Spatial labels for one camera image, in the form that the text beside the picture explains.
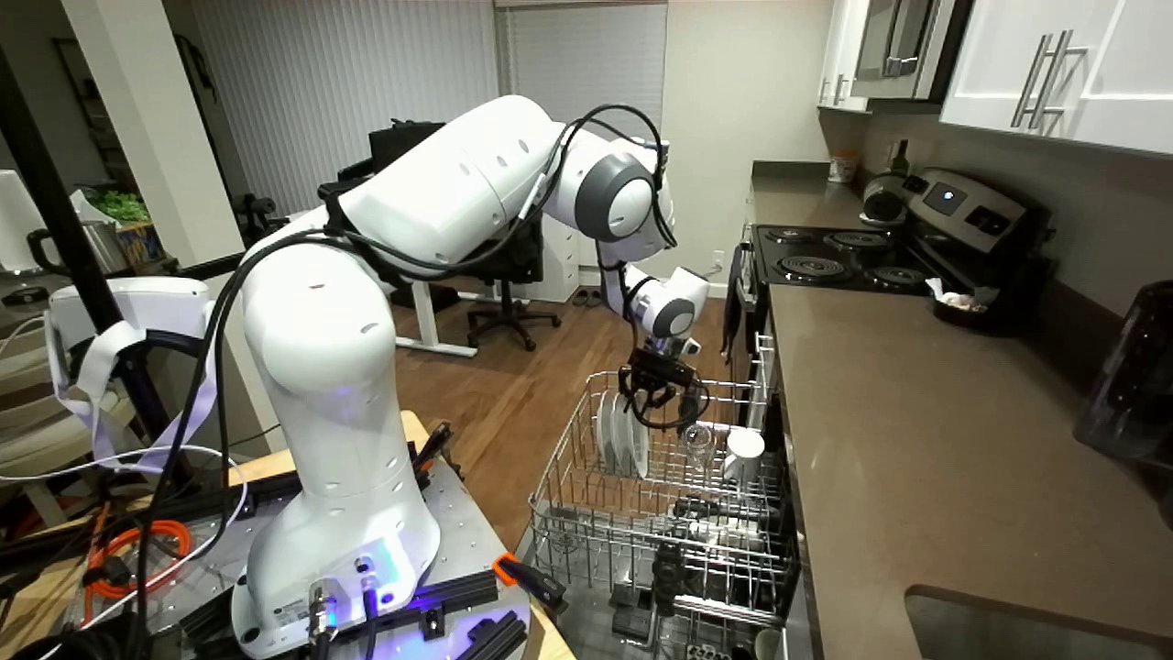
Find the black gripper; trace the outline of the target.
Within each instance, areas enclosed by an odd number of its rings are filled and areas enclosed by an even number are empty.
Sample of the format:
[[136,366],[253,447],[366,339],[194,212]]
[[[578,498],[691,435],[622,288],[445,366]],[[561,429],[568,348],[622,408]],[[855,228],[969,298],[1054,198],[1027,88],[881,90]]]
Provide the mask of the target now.
[[618,394],[646,429],[688,429],[709,411],[696,371],[652,348],[634,348],[618,366]]

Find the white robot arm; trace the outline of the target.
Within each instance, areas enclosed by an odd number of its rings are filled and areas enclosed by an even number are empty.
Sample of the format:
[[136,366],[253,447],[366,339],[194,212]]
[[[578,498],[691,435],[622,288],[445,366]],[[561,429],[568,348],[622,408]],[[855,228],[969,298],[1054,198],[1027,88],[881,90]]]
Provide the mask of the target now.
[[661,212],[667,147],[622,135],[618,114],[605,101],[552,121],[498,95],[247,253],[247,339],[302,479],[230,592],[250,656],[274,660],[407,607],[440,553],[407,454],[381,266],[467,272],[491,239],[552,216],[592,243],[605,305],[646,334],[618,371],[627,408],[646,413],[696,389],[685,352],[702,278],[641,266],[673,243]]

